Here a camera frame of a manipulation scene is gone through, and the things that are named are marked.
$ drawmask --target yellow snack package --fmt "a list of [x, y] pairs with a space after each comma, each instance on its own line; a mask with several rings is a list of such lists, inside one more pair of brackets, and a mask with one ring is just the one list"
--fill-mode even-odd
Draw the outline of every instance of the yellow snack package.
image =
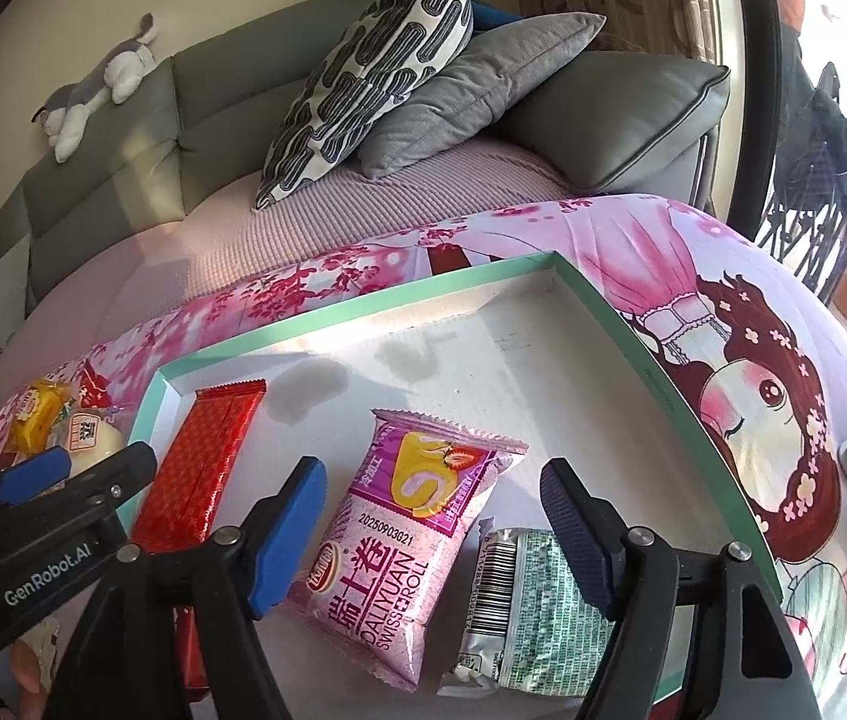
[[40, 379], [33, 382], [10, 425], [10, 437], [27, 457], [47, 448], [47, 437], [70, 397], [70, 385]]

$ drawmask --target pink floral bedsheet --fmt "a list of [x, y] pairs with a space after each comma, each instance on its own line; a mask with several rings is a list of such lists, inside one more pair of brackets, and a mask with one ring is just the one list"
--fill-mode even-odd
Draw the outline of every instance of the pink floral bedsheet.
[[[135, 408], [196, 349], [319, 306], [539, 251], [574, 263], [631, 325], [737, 476], [777, 559], [785, 613], [826, 717], [847, 718], [847, 335], [731, 229], [654, 196], [517, 206], [401, 230], [191, 300], [47, 378], [95, 371]], [[0, 450], [20, 394], [0, 411]]]

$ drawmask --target throw pillow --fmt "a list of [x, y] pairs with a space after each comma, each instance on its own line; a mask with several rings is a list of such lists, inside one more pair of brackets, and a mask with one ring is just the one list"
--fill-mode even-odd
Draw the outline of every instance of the throw pillow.
[[270, 146], [255, 208], [316, 181], [466, 45], [470, 0], [377, 0], [340, 37]]
[[535, 16], [476, 35], [456, 59], [374, 124], [360, 146], [367, 178], [463, 143], [580, 53], [606, 18]]
[[0, 352], [26, 318], [29, 236], [23, 236], [0, 258]]
[[487, 5], [485, 2], [473, 0], [473, 34], [479, 35], [481, 32], [489, 32], [491, 29], [496, 29], [505, 23], [518, 22], [522, 16], [516, 13], [507, 13], [505, 10], [500, 10], [492, 5]]

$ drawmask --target gray pillow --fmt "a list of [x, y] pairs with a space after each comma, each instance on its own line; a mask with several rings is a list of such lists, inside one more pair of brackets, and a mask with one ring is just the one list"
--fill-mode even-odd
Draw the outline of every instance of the gray pillow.
[[548, 160], [574, 191], [612, 194], [669, 166], [719, 124], [729, 69], [677, 56], [585, 52], [494, 129]]
[[477, 35], [410, 100], [373, 124], [358, 151], [363, 175], [390, 175], [473, 137], [578, 55], [606, 20], [556, 13]]
[[470, 0], [376, 0], [311, 72], [270, 144], [261, 211], [342, 162], [372, 124], [458, 55]]

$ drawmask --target strawberry image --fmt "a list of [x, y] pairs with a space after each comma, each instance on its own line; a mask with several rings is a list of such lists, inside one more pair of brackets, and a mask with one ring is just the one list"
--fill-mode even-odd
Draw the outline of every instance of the strawberry image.
[[482, 449], [474, 449], [472, 446], [454, 446], [447, 450], [444, 465], [453, 471], [466, 471], [471, 466], [476, 466], [483, 455]]

